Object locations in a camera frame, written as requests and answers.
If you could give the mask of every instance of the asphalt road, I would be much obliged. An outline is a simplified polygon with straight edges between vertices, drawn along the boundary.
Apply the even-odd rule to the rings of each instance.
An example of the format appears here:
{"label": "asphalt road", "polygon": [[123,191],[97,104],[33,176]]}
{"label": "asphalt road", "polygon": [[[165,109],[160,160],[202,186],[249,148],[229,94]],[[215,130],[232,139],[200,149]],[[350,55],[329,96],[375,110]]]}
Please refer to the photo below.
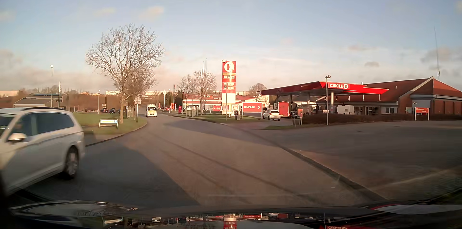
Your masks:
{"label": "asphalt road", "polygon": [[248,132],[162,114],[136,132],[87,147],[78,172],[73,180],[52,177],[26,190],[53,200],[148,208],[371,200]]}
{"label": "asphalt road", "polygon": [[462,122],[347,124],[249,131],[387,199],[429,199],[462,188]]}

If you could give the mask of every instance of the circle k sign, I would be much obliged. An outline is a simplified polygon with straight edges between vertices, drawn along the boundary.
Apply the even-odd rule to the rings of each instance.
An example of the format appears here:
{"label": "circle k sign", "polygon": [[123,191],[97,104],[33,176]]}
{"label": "circle k sign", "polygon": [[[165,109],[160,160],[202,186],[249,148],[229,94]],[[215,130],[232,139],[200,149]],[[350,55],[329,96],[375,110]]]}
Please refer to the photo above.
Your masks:
{"label": "circle k sign", "polygon": [[349,84],[329,83],[329,88],[337,88],[337,89],[348,90],[350,88],[350,85]]}

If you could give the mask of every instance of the flagpole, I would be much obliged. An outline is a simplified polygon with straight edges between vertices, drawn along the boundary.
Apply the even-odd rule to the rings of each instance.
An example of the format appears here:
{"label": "flagpole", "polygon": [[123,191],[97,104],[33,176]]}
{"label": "flagpole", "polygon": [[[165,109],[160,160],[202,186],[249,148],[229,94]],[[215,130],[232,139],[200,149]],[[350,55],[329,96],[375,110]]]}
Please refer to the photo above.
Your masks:
{"label": "flagpole", "polygon": [[59,108],[59,97],[61,94],[61,82],[59,82],[59,88],[58,88],[58,108]]}

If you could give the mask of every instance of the red banner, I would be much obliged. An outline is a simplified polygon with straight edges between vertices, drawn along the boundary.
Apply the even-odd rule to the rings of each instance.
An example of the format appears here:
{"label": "red banner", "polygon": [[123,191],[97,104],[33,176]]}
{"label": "red banner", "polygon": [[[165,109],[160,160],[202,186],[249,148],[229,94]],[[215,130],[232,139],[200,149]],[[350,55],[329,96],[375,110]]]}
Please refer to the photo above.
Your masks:
{"label": "red banner", "polygon": [[430,108],[422,108],[422,107],[416,107],[415,108],[416,113],[429,113]]}
{"label": "red banner", "polygon": [[242,103],[242,112],[262,112],[262,103]]}

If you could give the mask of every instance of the car window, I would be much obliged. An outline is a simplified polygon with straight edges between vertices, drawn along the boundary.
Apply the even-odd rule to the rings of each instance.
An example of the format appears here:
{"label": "car window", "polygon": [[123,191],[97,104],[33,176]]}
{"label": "car window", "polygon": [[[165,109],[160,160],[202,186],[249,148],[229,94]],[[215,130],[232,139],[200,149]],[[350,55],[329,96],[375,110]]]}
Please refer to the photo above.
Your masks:
{"label": "car window", "polygon": [[72,119],[64,113],[38,112],[34,115],[37,117],[39,134],[74,127]]}
{"label": "car window", "polygon": [[36,132],[32,132],[32,118],[31,114],[22,116],[15,124],[10,134],[13,133],[24,133],[27,137],[35,135]]}

